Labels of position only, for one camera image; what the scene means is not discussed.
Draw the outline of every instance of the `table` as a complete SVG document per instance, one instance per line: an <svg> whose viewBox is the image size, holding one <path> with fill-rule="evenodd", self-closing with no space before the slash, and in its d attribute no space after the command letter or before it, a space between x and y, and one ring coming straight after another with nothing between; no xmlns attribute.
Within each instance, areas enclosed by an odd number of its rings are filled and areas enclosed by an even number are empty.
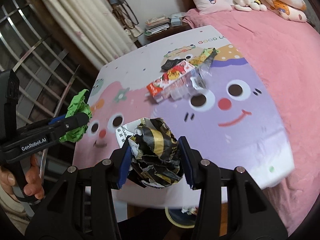
<svg viewBox="0 0 320 240"><path fill-rule="evenodd" d="M207 79L207 90L187 100L153 103L145 88L161 76L167 59L219 50ZM294 168L290 144L261 80L241 53L215 28L205 26L153 42L107 64L100 70L88 103L92 119L76 144L74 165L86 168L108 158L118 148L115 129L141 117L162 117L178 138L219 167L244 166L261 188L271 187ZM200 191L185 178L168 188L141 188L127 180L115 198L138 206L197 206ZM222 189L222 202L227 201Z"/></svg>
<svg viewBox="0 0 320 240"><path fill-rule="evenodd" d="M162 32L159 32L159 33L156 33L153 35L149 35L149 36L146 35L146 39L150 42L154 42L154 41L158 41L163 38L166 38L166 37L169 37L174 34L181 33L181 32L187 31L187 30L191 30L191 27L189 24L183 22L181 26L170 26L165 31L162 31Z"/></svg>

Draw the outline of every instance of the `black card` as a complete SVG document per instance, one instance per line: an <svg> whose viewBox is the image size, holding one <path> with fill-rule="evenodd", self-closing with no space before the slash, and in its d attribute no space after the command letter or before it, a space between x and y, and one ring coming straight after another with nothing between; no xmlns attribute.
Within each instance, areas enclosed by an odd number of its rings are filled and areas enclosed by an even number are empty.
<svg viewBox="0 0 320 240"><path fill-rule="evenodd" d="M173 68L174 66L176 66L177 64L179 64L180 62L182 62L183 60L186 60L185 58L181 58L181 59L168 59L162 66L161 68L163 70L169 70L171 68Z"/></svg>

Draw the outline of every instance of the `cartoon eye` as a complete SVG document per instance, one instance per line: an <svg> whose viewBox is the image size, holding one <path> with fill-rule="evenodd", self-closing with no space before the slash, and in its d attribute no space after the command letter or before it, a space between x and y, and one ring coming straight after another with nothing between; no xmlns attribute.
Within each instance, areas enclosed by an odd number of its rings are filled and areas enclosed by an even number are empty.
<svg viewBox="0 0 320 240"><path fill-rule="evenodd" d="M192 109L198 112L206 112L214 106L216 97L210 90L205 90L203 93L192 96L189 100L189 105Z"/></svg>
<svg viewBox="0 0 320 240"><path fill-rule="evenodd" d="M236 101L243 101L249 98L251 95L251 89L243 80L235 79L228 83L227 93L232 99Z"/></svg>
<svg viewBox="0 0 320 240"><path fill-rule="evenodd" d="M115 133L117 127L123 125L123 115L121 113L113 114L108 121L108 130L111 133Z"/></svg>
<svg viewBox="0 0 320 240"><path fill-rule="evenodd" d="M87 129L87 134L88 136L94 136L99 129L99 121L95 120L90 123L88 129Z"/></svg>
<svg viewBox="0 0 320 240"><path fill-rule="evenodd" d="M191 58L193 58L193 55L192 55L192 54L186 55L186 59L191 59Z"/></svg>

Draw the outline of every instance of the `human hand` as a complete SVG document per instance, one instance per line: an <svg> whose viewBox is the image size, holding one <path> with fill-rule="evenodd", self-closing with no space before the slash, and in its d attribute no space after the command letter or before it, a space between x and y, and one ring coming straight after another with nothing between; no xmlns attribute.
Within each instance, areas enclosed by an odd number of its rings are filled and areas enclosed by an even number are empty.
<svg viewBox="0 0 320 240"><path fill-rule="evenodd" d="M25 185L23 191L28 196L35 195L37 199L42 199L44 197L44 190L39 177L39 168L37 166L37 158L35 155L31 156L30 162L31 167L26 174L26 181L28 184ZM14 175L4 167L0 167L0 184L10 197L15 201L18 201L12 189L12 186L16 184Z"/></svg>

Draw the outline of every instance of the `bedside table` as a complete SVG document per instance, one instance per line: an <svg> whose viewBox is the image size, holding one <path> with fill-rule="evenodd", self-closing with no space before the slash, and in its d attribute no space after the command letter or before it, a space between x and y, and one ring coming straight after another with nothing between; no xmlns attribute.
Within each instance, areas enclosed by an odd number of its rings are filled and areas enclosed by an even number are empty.
<svg viewBox="0 0 320 240"><path fill-rule="evenodd" d="M150 41L150 42L154 42L154 41L158 41L158 40L161 40L163 38L169 37L171 35L174 35L174 34L177 34L177 33L182 33L184 31L191 30L191 29L192 28L190 27L189 24L183 22L181 26L175 26L175 27L170 26L165 31L162 31L160 33L156 33L156 34L153 34L153 35L150 35L150 36L146 36L146 39L148 41Z"/></svg>

